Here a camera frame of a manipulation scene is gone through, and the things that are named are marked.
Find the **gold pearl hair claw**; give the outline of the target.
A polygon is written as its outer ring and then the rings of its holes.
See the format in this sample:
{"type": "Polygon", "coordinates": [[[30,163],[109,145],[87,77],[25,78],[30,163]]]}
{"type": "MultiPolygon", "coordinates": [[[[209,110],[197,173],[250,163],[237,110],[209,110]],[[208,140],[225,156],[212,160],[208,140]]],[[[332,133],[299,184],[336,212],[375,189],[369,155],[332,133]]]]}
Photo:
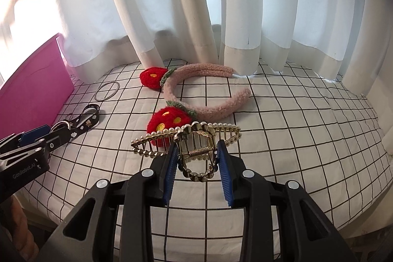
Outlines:
{"type": "Polygon", "coordinates": [[[230,146],[241,136],[240,127],[234,124],[194,121],[170,129],[159,124],[157,130],[132,140],[131,149],[141,156],[156,158],[167,155],[170,145],[174,144],[179,151],[177,166],[183,176],[192,181],[205,182],[218,171],[218,142],[223,140],[226,146],[230,146]],[[207,169],[200,173],[193,172],[187,164],[195,160],[206,161],[207,169]]]}

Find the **pink plastic tub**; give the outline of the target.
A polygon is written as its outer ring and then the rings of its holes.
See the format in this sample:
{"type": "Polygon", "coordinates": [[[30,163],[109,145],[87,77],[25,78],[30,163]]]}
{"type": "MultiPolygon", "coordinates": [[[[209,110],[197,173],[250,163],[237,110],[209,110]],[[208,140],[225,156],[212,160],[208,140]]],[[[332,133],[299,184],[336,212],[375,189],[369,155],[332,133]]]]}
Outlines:
{"type": "Polygon", "coordinates": [[[42,44],[1,87],[0,136],[51,125],[74,90],[60,33],[42,44]]]}

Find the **pink strawberry plush headband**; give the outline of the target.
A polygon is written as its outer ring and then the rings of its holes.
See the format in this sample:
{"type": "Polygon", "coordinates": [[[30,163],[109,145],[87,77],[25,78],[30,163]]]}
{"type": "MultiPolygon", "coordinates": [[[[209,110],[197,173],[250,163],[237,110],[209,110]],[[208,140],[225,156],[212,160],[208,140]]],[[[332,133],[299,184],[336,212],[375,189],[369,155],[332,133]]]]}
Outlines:
{"type": "Polygon", "coordinates": [[[246,86],[230,91],[228,81],[234,76],[231,67],[213,63],[145,69],[139,75],[140,83],[160,92],[165,101],[165,106],[152,114],[146,132],[157,134],[194,121],[218,123],[227,119],[251,96],[246,86]]]}

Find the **white curtain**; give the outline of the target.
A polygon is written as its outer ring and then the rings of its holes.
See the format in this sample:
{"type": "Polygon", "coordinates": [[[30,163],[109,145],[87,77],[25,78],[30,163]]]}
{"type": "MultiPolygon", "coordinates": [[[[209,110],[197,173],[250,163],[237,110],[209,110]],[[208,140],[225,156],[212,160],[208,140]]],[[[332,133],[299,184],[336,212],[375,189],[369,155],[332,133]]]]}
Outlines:
{"type": "Polygon", "coordinates": [[[1,0],[1,76],[56,33],[85,81],[134,61],[251,74],[291,60],[356,94],[392,93],[392,0],[1,0]]]}

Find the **checkered white bed sheet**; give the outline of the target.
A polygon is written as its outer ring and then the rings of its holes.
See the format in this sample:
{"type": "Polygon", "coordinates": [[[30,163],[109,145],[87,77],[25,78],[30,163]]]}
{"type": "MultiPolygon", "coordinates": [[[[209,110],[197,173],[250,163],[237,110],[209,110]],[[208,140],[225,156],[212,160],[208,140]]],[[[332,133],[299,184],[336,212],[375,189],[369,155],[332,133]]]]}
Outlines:
{"type": "MultiPolygon", "coordinates": [[[[142,86],[141,72],[134,63],[92,84],[75,80],[59,119],[96,102],[100,122],[55,150],[50,170],[21,190],[28,208],[59,223],[99,179],[122,181],[151,165],[132,153],[131,141],[145,134],[165,101],[142,86]]],[[[392,158],[376,112],[339,78],[329,81],[293,63],[274,72],[260,63],[255,74],[228,83],[231,92],[251,90],[245,106],[227,118],[242,130],[229,152],[270,181],[300,183],[336,227],[360,217],[391,184],[392,158]]],[[[243,213],[227,206],[219,175],[200,183],[178,173],[169,206],[152,208],[151,219],[156,261],[239,260],[243,213]]]]}

